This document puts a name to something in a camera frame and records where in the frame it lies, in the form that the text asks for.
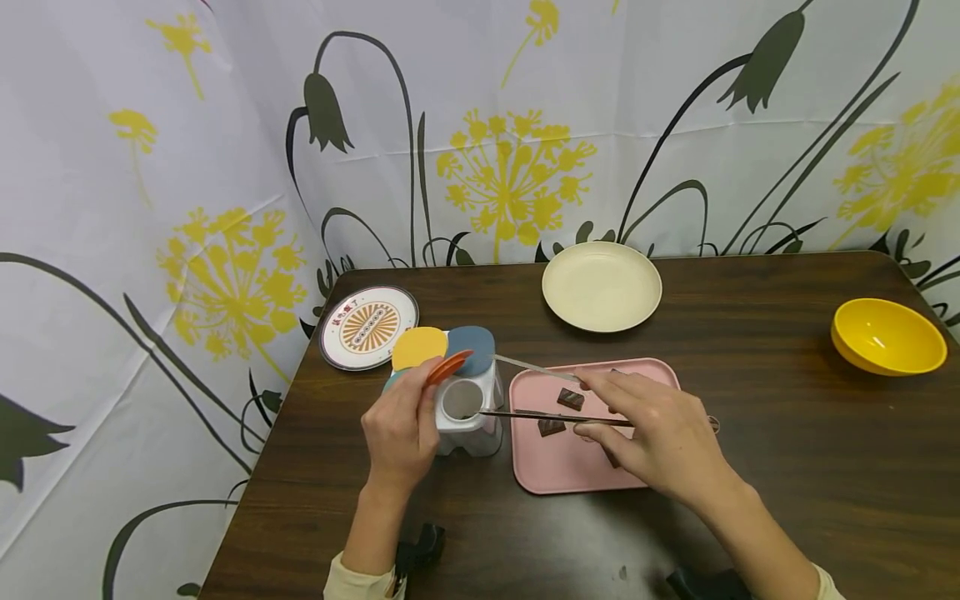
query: white fabric backdrop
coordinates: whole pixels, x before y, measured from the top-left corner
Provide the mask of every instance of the white fabric backdrop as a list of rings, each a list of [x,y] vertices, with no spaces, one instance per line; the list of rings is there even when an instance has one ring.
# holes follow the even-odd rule
[[[786,198],[744,252],[873,246],[960,322],[948,0],[2,11],[5,599],[195,593],[221,500],[242,492],[316,307],[353,266],[623,241],[685,183],[626,243],[737,253]],[[332,38],[315,70],[337,31],[361,36]],[[718,104],[738,77],[749,93]]]

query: cream sleeve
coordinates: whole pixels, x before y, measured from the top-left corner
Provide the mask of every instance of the cream sleeve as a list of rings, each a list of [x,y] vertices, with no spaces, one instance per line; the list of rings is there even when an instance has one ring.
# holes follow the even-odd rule
[[[383,575],[363,575],[354,573],[340,562],[343,552],[330,563],[330,575],[326,578],[324,600],[403,600],[407,591],[407,580],[399,585],[393,569]]]
[[[820,575],[820,594],[817,596],[817,600],[844,600],[844,597],[837,591],[837,586],[833,584],[833,578],[830,577],[830,574],[816,564],[814,568]]]

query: cream plate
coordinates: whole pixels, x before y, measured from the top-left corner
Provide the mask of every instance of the cream plate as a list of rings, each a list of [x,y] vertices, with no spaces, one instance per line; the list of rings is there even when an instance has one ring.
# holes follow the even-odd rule
[[[663,284],[646,256],[614,242],[577,244],[543,271],[543,297],[567,323],[611,332],[641,324],[660,304]]]

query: pink tray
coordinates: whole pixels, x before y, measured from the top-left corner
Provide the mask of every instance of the pink tray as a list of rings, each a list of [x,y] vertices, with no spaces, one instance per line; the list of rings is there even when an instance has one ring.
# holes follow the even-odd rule
[[[656,358],[553,367],[551,371],[573,372],[576,367],[601,372],[610,369],[625,373],[638,372],[680,389],[677,374]],[[584,394],[586,399],[581,412],[557,403],[561,388]],[[524,371],[514,377],[510,383],[510,405],[512,410],[610,417],[607,405],[593,392],[582,392],[574,383],[533,371]],[[572,423],[566,424],[566,431],[546,438],[540,436],[536,420],[513,419],[510,426],[514,443],[514,476],[520,486],[530,493],[599,492],[647,487],[622,468],[611,467],[600,444],[585,441],[574,434]],[[634,435],[633,429],[619,429],[627,437]]]

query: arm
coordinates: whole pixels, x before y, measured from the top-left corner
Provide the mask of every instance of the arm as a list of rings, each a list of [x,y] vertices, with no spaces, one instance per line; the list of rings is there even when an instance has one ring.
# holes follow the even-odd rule
[[[382,575],[394,568],[400,522],[409,496],[395,495],[369,483],[360,491],[357,512],[341,563],[367,575]]]
[[[759,600],[825,598],[820,572],[786,536],[759,495],[727,463],[699,398],[638,374],[577,371],[634,437],[601,424],[574,431],[609,450],[624,469],[689,507],[730,554]]]
[[[820,574],[763,506],[756,490],[740,489],[694,512],[720,541],[747,588],[762,600],[813,600]]]
[[[424,388],[439,362],[431,359],[398,379],[360,419],[370,452],[370,475],[360,491],[344,552],[330,567],[324,598],[401,598],[394,577],[396,543],[410,495],[430,470],[440,434],[434,417],[437,388]]]

